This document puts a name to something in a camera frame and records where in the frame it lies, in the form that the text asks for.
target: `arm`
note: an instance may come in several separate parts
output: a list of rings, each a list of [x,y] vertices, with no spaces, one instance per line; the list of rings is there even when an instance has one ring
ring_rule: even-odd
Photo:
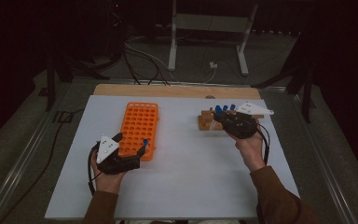
[[[115,215],[118,192],[120,191],[121,181],[125,173],[118,175],[106,175],[101,173],[97,168],[97,155],[94,151],[91,159],[91,167],[94,175],[99,174],[95,178],[95,191],[89,208],[83,219],[83,224],[98,223],[110,224]]]
[[[318,223],[313,210],[286,190],[273,169],[264,163],[263,140],[259,133],[247,139],[230,136],[236,141],[235,146],[251,172],[263,217],[269,224]]]

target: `metal stand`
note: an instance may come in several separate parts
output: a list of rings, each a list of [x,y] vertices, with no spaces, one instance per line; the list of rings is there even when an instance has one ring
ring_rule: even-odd
[[[172,36],[170,59],[168,61],[168,69],[175,70],[176,66],[176,29],[191,29],[191,30],[207,30],[207,31],[223,31],[243,33],[243,40],[240,45],[236,47],[238,60],[241,67],[241,73],[246,76],[249,74],[248,66],[246,64],[245,55],[243,54],[249,34],[252,30],[255,13],[258,4],[254,4],[251,14],[248,18],[240,17],[221,17],[221,16],[207,16],[207,15],[189,15],[178,14],[176,12],[176,0],[172,0]]]

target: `hand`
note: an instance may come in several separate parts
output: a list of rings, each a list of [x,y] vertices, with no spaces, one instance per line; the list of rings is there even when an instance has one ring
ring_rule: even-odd
[[[118,194],[118,192],[120,191],[121,180],[123,179],[124,174],[126,174],[126,172],[117,175],[106,175],[104,173],[101,173],[101,171],[97,167],[96,150],[92,152],[91,167],[92,171],[94,172],[94,176],[98,175],[97,178],[95,178],[95,185],[97,187],[97,190]]]
[[[239,139],[236,136],[227,133],[235,140],[235,147],[240,151],[243,162],[251,172],[266,166],[263,160],[263,138],[259,133],[246,139]]]

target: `metal rail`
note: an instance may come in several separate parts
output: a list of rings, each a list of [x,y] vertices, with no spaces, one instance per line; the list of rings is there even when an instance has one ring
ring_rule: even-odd
[[[67,91],[68,87],[65,84],[62,84],[59,90],[59,95],[57,97],[56,103],[52,106],[49,112],[45,112],[43,118],[40,120],[39,124],[34,130],[33,135],[28,141],[27,146],[22,151],[16,163],[13,165],[13,167],[7,174],[7,177],[5,178],[5,181],[0,188],[0,218],[2,217],[7,203],[10,200],[17,185],[19,184],[28,164],[30,163],[34,153],[36,152],[40,141],[42,140],[43,135],[46,131],[46,128],[48,127],[48,123],[52,120],[53,115],[57,111],[57,107],[60,104],[60,101],[67,93]]]
[[[326,184],[328,190],[330,191],[331,197],[336,205],[339,216],[341,217],[342,223],[348,224],[356,224],[358,223],[354,213],[352,212],[350,206],[348,205],[347,200],[345,199],[345,195],[339,186],[336,178],[334,177],[333,171],[328,165],[327,158],[324,155],[324,151],[322,147],[318,144],[317,138],[313,133],[313,130],[310,128],[309,124],[302,117],[302,113],[300,111],[301,102],[297,95],[291,96],[292,104],[295,108],[297,117],[299,122],[301,123],[301,128],[307,135],[310,143],[313,147],[314,156],[316,158],[316,162],[319,166],[319,169],[324,177],[324,183]]]

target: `white table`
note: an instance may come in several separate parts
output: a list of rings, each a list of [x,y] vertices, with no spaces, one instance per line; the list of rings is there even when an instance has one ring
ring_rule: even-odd
[[[117,219],[255,218],[255,187],[234,142],[223,132],[200,132],[197,115],[215,105],[240,105],[242,99],[190,99],[91,96],[80,121],[45,218],[82,218],[91,194],[87,186],[90,149],[103,134],[119,132],[127,102],[159,105],[152,161],[130,171],[122,182]],[[263,100],[251,102],[266,106]],[[298,196],[269,116],[260,120],[271,137],[268,164]]]

